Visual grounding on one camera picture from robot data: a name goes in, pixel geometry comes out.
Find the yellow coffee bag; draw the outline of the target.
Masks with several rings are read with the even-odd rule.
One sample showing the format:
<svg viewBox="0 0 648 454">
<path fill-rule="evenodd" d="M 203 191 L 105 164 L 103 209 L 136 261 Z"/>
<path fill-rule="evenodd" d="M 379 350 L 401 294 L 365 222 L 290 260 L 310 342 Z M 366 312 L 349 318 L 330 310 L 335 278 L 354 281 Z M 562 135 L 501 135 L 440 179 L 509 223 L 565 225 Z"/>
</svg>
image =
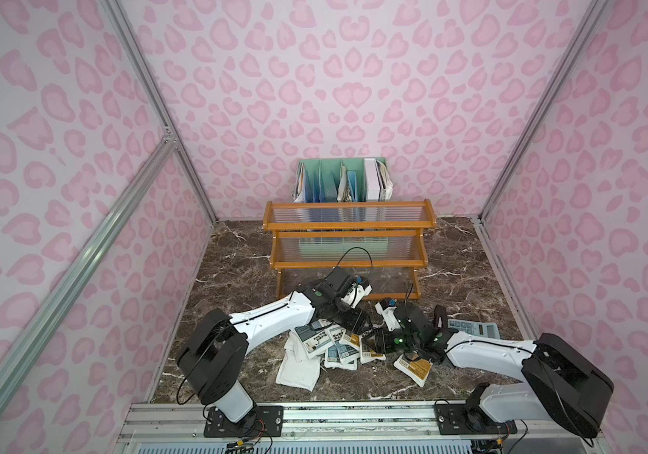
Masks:
<svg viewBox="0 0 648 454">
<path fill-rule="evenodd" d="M 420 388 L 424 387 L 432 370 L 432 363 L 428 359 L 408 359 L 405 355 L 398 357 L 393 365 Z"/>
<path fill-rule="evenodd" d="M 371 363 L 373 361 L 384 361 L 385 354 L 377 353 L 364 338 L 360 338 L 360 361 L 362 364 Z"/>
<path fill-rule="evenodd" d="M 357 351 L 361 351 L 360 337 L 350 331 L 345 330 L 342 332 L 339 343 L 342 345 L 350 346 Z"/>
</svg>

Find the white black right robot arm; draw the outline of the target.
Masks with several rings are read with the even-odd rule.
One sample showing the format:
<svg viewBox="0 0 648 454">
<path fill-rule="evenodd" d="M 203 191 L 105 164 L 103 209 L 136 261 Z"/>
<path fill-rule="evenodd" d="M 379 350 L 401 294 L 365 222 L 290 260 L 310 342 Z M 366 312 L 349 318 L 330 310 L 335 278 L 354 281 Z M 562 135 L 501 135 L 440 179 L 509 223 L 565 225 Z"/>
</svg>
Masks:
<svg viewBox="0 0 648 454">
<path fill-rule="evenodd" d="M 434 365 L 477 369 L 512 378 L 480 383 L 462 404 L 435 406 L 443 434 L 506 434 L 518 420 L 552 421 L 583 440 L 598 436 L 615 385 L 568 342 L 545 333 L 537 340 L 500 340 L 449 327 L 437 306 L 433 320 L 409 303 L 377 304 L 385 323 L 363 344 L 378 354 L 399 354 L 401 370 L 428 373 Z"/>
</svg>

